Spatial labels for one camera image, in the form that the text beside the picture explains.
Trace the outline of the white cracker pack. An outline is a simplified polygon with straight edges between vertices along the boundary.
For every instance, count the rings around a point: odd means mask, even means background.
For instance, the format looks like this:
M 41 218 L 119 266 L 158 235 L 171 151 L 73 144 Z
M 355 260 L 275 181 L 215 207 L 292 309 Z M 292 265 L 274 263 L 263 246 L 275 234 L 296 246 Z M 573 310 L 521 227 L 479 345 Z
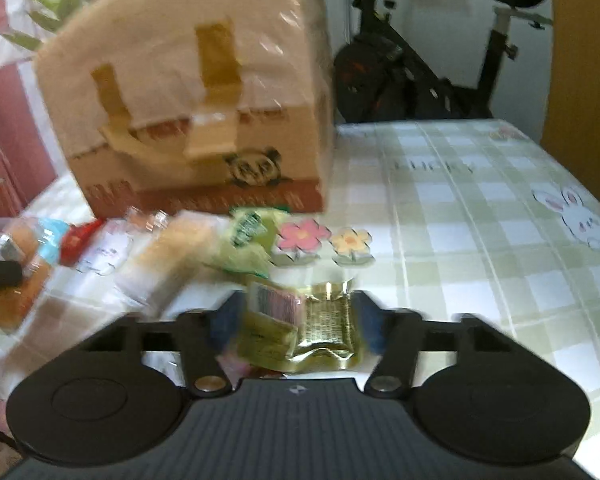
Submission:
M 218 248 L 225 220 L 180 211 L 122 266 L 114 279 L 145 318 L 158 318 Z

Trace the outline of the black exercise bike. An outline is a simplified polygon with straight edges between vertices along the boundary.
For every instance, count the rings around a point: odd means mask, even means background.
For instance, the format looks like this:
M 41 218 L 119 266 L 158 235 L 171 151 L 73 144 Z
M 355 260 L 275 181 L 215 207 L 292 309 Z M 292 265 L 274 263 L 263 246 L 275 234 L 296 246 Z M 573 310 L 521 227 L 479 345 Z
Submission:
M 534 29 L 553 24 L 533 11 L 545 0 L 492 0 L 494 22 L 486 43 L 478 84 L 457 86 L 439 77 L 391 25 L 393 0 L 352 0 L 360 26 L 334 59 L 337 110 L 348 124 L 490 118 L 490 101 L 504 58 L 514 60 L 518 47 L 508 42 L 510 21 L 523 20 Z

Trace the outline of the red white curtain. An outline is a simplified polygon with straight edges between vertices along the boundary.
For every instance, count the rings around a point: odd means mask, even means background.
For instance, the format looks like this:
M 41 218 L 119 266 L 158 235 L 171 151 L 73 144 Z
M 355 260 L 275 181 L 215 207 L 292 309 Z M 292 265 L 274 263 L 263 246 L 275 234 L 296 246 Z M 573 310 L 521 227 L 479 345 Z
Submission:
M 35 74 L 34 51 L 92 0 L 0 0 L 0 223 L 67 170 Z

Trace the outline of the wooden door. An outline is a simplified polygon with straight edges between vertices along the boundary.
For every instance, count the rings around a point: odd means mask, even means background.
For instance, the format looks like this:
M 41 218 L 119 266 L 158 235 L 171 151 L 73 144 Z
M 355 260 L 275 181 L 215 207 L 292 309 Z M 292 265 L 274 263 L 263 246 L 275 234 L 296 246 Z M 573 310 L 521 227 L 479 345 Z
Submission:
M 553 14 L 542 145 L 592 186 L 600 182 L 600 0 L 553 0 Z

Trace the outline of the checkered green tablecloth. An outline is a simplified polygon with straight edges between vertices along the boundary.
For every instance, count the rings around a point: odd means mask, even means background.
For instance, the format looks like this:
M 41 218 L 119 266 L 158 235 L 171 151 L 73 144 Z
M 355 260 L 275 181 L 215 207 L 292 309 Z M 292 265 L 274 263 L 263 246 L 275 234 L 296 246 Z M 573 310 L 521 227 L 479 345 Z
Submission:
M 328 209 L 283 227 L 271 280 L 354 278 L 385 308 L 486 318 L 586 392 L 576 461 L 600 478 L 600 203 L 506 122 L 350 126 L 337 140 Z M 58 268 L 20 329 L 0 334 L 1 434 L 23 377 L 139 307 L 116 271 Z

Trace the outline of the red snack packet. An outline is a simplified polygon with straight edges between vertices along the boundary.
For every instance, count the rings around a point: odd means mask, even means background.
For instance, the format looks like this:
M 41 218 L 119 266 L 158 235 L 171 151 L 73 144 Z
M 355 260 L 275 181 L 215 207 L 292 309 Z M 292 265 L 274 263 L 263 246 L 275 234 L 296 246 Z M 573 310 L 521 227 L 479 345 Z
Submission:
M 104 224 L 104 219 L 95 219 L 68 229 L 60 244 L 59 264 L 68 268 L 74 266 Z

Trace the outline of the taped cardboard box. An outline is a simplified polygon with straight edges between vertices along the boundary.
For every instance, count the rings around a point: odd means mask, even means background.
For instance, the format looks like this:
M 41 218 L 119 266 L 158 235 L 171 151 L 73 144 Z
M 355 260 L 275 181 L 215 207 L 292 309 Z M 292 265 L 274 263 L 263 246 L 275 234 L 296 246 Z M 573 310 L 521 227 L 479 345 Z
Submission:
M 325 0 L 96 0 L 34 71 L 97 217 L 326 205 Z

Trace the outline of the green snack packet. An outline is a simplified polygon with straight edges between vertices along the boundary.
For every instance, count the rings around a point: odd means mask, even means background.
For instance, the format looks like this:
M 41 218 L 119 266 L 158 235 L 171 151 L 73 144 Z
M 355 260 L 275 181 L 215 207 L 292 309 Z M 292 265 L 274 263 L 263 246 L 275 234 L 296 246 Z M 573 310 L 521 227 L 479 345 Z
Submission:
M 279 228 L 289 218 L 286 209 L 239 207 L 220 229 L 209 259 L 212 268 L 268 278 L 273 245 Z

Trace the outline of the gold foil snack packet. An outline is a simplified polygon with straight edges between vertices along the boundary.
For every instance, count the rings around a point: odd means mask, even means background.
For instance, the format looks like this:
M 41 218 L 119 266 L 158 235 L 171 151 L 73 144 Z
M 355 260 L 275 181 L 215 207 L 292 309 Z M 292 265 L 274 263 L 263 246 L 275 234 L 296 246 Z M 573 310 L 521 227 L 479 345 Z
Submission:
M 351 301 L 354 281 L 291 288 L 253 282 L 235 339 L 238 356 L 283 374 L 336 372 L 364 354 Z

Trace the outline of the clear wrapped biscuit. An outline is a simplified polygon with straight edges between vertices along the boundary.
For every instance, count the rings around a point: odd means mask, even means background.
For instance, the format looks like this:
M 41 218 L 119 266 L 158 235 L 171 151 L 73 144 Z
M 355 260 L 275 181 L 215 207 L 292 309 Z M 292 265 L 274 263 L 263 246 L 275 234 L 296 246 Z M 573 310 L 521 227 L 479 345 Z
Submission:
M 164 229 L 170 217 L 163 210 L 142 211 L 129 208 L 124 215 L 124 230 L 128 234 L 152 233 Z

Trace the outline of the white small snack packet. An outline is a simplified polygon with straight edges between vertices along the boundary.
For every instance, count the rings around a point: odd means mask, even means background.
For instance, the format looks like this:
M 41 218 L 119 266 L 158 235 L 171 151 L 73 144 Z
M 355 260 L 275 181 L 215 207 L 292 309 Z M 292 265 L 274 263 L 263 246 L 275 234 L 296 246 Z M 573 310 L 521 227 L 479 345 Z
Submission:
M 128 222 L 108 220 L 94 235 L 74 268 L 80 273 L 109 275 L 125 263 L 132 245 Z

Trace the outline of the orange bread pack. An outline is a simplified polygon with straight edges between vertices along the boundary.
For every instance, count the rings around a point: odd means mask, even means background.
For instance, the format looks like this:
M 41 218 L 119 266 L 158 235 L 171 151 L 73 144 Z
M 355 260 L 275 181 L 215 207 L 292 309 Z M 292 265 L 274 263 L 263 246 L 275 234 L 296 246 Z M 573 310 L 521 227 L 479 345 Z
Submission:
M 0 290 L 0 332 L 18 330 L 27 318 L 59 261 L 66 222 L 51 218 L 21 217 L 9 220 L 0 232 L 0 261 L 17 261 L 23 281 Z

